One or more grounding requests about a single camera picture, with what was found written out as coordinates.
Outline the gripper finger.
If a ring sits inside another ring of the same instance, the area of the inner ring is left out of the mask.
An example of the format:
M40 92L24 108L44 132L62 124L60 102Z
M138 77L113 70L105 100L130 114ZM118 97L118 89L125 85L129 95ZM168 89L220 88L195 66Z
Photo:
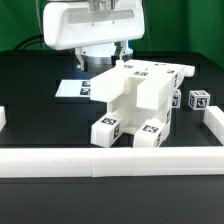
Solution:
M115 52L114 56L117 60L125 60L126 59L126 50L127 50L127 42L121 41L121 42L115 42Z
M85 61L82 57L82 48L81 47L75 48L75 57L78 61L77 68L79 68L81 71L84 71L85 70Z

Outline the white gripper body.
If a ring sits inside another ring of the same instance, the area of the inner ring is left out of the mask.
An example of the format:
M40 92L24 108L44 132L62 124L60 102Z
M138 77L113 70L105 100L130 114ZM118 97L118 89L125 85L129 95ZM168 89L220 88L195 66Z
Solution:
M50 1L43 29L45 43L56 50L140 39L142 0Z

